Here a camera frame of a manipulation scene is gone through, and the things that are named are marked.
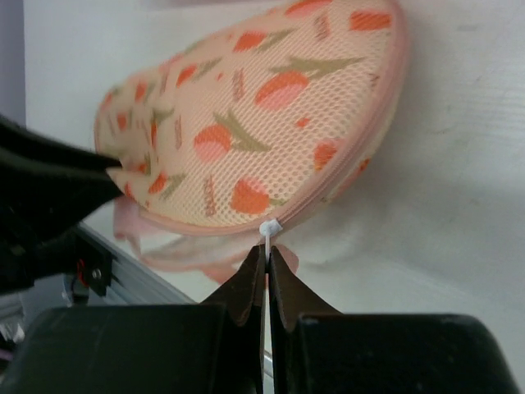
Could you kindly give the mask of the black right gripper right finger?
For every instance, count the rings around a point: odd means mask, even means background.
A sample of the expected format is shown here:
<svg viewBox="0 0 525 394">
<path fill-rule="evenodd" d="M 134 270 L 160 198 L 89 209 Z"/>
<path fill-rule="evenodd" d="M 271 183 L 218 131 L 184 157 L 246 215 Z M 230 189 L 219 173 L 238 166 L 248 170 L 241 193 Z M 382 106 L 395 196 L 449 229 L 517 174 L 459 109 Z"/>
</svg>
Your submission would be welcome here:
<svg viewBox="0 0 525 394">
<path fill-rule="evenodd" d="M 276 393 L 518 393 L 495 337 L 467 314 L 344 314 L 268 263 Z"/>
</svg>

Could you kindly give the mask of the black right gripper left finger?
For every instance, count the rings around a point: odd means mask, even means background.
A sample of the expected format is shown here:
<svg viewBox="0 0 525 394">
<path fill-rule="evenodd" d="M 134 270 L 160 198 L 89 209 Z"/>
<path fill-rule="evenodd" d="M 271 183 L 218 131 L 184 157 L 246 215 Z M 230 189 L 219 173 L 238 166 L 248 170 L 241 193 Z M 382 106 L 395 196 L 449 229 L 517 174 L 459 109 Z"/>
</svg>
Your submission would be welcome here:
<svg viewBox="0 0 525 394">
<path fill-rule="evenodd" d="M 4 393 L 260 393 L 265 251 L 206 300 L 51 309 L 30 326 Z"/>
</svg>

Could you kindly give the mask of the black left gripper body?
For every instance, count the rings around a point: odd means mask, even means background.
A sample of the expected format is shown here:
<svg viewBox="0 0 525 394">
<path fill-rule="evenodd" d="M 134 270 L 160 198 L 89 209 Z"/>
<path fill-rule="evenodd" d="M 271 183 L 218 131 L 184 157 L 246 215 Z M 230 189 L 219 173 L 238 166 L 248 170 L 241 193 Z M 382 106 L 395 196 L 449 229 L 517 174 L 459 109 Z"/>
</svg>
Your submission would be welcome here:
<svg viewBox="0 0 525 394">
<path fill-rule="evenodd" d="M 82 227 L 45 242 L 1 239 L 1 294 L 25 291 L 46 277 L 71 275 L 99 296 L 112 281 L 113 253 Z"/>
</svg>

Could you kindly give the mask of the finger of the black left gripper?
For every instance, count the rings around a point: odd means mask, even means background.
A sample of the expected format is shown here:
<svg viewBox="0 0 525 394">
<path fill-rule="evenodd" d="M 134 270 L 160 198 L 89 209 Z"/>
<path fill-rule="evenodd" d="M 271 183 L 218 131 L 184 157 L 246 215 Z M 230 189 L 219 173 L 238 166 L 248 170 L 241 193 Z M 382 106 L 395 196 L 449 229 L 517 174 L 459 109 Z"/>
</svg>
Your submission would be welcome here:
<svg viewBox="0 0 525 394">
<path fill-rule="evenodd" d="M 101 167 L 25 163 L 1 165 L 1 247 L 17 253 L 61 236 L 92 212 L 122 195 Z"/>
<path fill-rule="evenodd" d="M 1 116 L 1 179 L 105 181 L 121 162 L 49 139 Z"/>
</svg>

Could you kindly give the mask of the white zipper pull tie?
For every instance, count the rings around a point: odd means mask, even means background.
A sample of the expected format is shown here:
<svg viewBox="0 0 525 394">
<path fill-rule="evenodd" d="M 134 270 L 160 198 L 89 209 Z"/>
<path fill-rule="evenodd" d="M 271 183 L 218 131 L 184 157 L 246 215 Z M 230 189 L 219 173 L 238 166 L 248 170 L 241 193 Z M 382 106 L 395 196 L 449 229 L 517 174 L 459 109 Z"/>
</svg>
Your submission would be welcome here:
<svg viewBox="0 0 525 394">
<path fill-rule="evenodd" d="M 265 272 L 269 272 L 272 238 L 282 231 L 282 225 L 275 219 L 266 220 L 259 226 L 259 233 L 264 240 Z"/>
</svg>

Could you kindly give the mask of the pink tulip mesh laundry bag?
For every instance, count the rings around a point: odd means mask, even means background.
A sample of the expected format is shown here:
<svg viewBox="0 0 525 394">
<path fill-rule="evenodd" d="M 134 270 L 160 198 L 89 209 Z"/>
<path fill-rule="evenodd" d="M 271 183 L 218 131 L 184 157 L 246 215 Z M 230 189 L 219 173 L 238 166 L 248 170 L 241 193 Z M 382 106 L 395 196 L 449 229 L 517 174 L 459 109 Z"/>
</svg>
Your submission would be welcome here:
<svg viewBox="0 0 525 394">
<path fill-rule="evenodd" d="M 94 122 L 121 163 L 115 237 L 150 268 L 224 282 L 364 171 L 408 57 L 396 1 L 295 1 L 128 76 Z"/>
</svg>

